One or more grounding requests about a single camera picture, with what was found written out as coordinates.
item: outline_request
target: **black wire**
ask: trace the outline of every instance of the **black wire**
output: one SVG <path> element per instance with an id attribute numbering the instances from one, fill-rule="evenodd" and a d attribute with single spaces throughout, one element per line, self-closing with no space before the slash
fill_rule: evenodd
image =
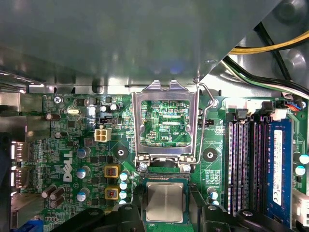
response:
<path id="1" fill-rule="evenodd" d="M 268 34 L 268 32 L 266 31 L 264 25 L 262 22 L 260 22 L 255 28 L 254 30 L 256 31 L 257 35 L 260 37 L 260 39 L 262 40 L 262 42 L 264 43 L 265 46 L 272 46 L 275 45 L 275 43 L 272 41 L 270 35 Z M 271 51 L 272 56 L 274 57 L 274 59 L 276 60 L 276 62 L 278 63 L 278 66 L 281 70 L 281 73 L 284 77 L 285 80 L 291 81 L 291 75 L 282 59 L 282 56 L 280 55 L 279 51 Z"/>
<path id="2" fill-rule="evenodd" d="M 287 49 L 292 49 L 292 48 L 296 48 L 298 46 L 301 46 L 303 44 L 305 44 L 306 42 L 309 42 L 309 38 L 298 41 L 294 44 L 291 45 L 286 45 L 284 47 L 280 47 L 280 48 L 276 48 L 274 50 L 268 51 L 268 52 L 273 52 L 273 51 L 282 51 L 282 50 L 287 50 Z M 249 48 L 257 48 L 257 47 L 242 47 L 242 46 L 236 46 L 235 48 L 241 48 L 241 49 L 249 49 Z"/>
<path id="3" fill-rule="evenodd" d="M 294 83 L 292 81 L 286 81 L 286 80 L 279 80 L 279 79 L 274 79 L 274 78 L 266 78 L 266 77 L 260 77 L 253 75 L 246 71 L 244 68 L 239 66 L 235 61 L 233 61 L 229 56 L 226 56 L 223 61 L 228 64 L 230 67 L 235 69 L 237 72 L 243 74 L 247 78 L 249 78 L 252 81 L 259 82 L 259 83 L 264 83 L 264 84 L 274 84 L 274 85 L 280 85 L 280 86 L 285 86 L 289 87 L 292 89 L 296 89 L 298 91 L 301 91 L 307 95 L 309 95 L 309 90 L 297 83 Z"/>

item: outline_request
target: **label sticker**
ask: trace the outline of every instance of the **label sticker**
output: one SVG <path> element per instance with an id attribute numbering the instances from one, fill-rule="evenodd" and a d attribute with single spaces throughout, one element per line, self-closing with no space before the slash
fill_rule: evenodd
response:
<path id="1" fill-rule="evenodd" d="M 274 187 L 273 201 L 281 206 L 282 196 L 282 131 L 274 130 Z"/>

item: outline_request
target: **electrolytic capacitor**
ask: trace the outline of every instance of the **electrolytic capacitor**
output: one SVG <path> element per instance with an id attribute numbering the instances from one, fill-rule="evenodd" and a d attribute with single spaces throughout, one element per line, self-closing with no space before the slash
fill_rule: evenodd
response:
<path id="1" fill-rule="evenodd" d="M 126 192 L 125 192 L 125 191 L 121 191 L 121 192 L 119 193 L 119 197 L 120 197 L 120 199 L 126 198 Z"/>
<path id="2" fill-rule="evenodd" d="M 56 132 L 55 133 L 55 138 L 56 139 L 65 139 L 68 137 L 68 133 L 67 132 Z"/>
<path id="3" fill-rule="evenodd" d="M 50 201 L 49 203 L 49 207 L 52 208 L 52 209 L 56 209 L 58 206 L 61 205 L 61 203 L 64 202 L 64 197 L 63 196 L 60 196 L 58 197 L 56 200 L 54 201 Z"/>
<path id="4" fill-rule="evenodd" d="M 129 177 L 129 172 L 127 170 L 123 170 L 119 175 L 119 178 L 121 179 L 121 181 L 126 181 L 128 177 Z"/>
<path id="5" fill-rule="evenodd" d="M 121 201 L 119 202 L 119 204 L 126 204 L 126 201 L 125 201 L 125 200 L 121 200 Z"/>
<path id="6" fill-rule="evenodd" d="M 77 156 L 80 159 L 88 157 L 90 153 L 91 153 L 90 148 L 86 146 L 77 150 Z"/>
<path id="7" fill-rule="evenodd" d="M 119 184 L 119 188 L 121 190 L 126 190 L 127 189 L 127 183 L 125 181 L 122 181 L 120 184 Z"/>
<path id="8" fill-rule="evenodd" d="M 306 173 L 306 168 L 301 165 L 293 164 L 293 169 L 296 175 L 302 176 Z"/>
<path id="9" fill-rule="evenodd" d="M 56 200 L 64 193 L 64 187 L 58 187 L 55 191 L 50 194 L 51 200 Z"/>
<path id="10" fill-rule="evenodd" d="M 293 154 L 293 161 L 302 164 L 309 163 L 309 156 L 307 154 L 302 154 L 298 151 L 294 152 Z"/>
<path id="11" fill-rule="evenodd" d="M 111 111 L 117 112 L 120 109 L 119 105 L 117 104 L 111 104 Z"/>
<path id="12" fill-rule="evenodd" d="M 218 198 L 218 193 L 213 187 L 209 187 L 207 189 L 207 194 L 210 196 L 211 199 L 216 200 Z"/>
<path id="13" fill-rule="evenodd" d="M 56 185 L 50 185 L 47 189 L 42 192 L 42 197 L 47 198 L 49 195 L 57 189 Z"/>
<path id="14" fill-rule="evenodd" d="M 84 179 L 86 176 L 88 176 L 90 173 L 90 168 L 87 166 L 83 166 L 79 168 L 76 172 L 76 175 L 79 179 Z"/>
<path id="15" fill-rule="evenodd" d="M 103 105 L 100 107 L 101 113 L 109 113 L 111 111 L 111 108 L 109 105 Z"/>
<path id="16" fill-rule="evenodd" d="M 219 203 L 217 200 L 213 200 L 213 199 L 211 199 L 210 197 L 208 197 L 208 198 L 206 199 L 206 202 L 207 202 L 208 204 L 220 205 L 220 203 Z"/>
<path id="17" fill-rule="evenodd" d="M 79 202 L 83 202 L 90 195 L 90 190 L 88 188 L 82 188 L 76 195 L 76 199 Z"/>
<path id="18" fill-rule="evenodd" d="M 47 113 L 45 118 L 46 118 L 47 121 L 60 121 L 61 115 Z"/>

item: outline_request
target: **metal socket lever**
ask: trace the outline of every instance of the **metal socket lever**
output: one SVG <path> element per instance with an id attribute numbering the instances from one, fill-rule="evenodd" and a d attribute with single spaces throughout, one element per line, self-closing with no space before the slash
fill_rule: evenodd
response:
<path id="1" fill-rule="evenodd" d="M 144 132 L 144 125 L 141 117 L 142 101 L 189 101 L 189 123 L 186 126 L 186 131 L 191 137 L 191 143 L 185 147 L 151 147 L 140 143 L 140 136 Z M 134 125 L 135 125 L 135 148 L 137 162 L 141 162 L 139 156 L 145 154 L 150 156 L 150 162 L 156 158 L 172 159 L 179 164 L 179 159 L 182 154 L 194 156 L 196 153 L 197 142 L 197 105 L 198 105 L 198 90 L 190 92 L 188 89 L 181 86 L 176 80 L 169 83 L 169 88 L 162 88 L 160 81 L 153 81 L 142 92 L 132 93 Z"/>

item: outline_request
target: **dell logo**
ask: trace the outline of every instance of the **dell logo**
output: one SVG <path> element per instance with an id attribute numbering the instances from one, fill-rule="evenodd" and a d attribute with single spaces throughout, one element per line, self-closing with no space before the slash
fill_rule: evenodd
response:
<path id="1" fill-rule="evenodd" d="M 64 158 L 69 158 L 67 160 L 64 160 L 63 163 L 64 163 L 64 167 L 63 167 L 63 170 L 64 170 L 64 175 L 63 175 L 63 182 L 72 182 L 72 166 L 71 164 L 73 163 L 73 152 L 69 152 L 68 154 L 64 154 L 63 155 Z"/>

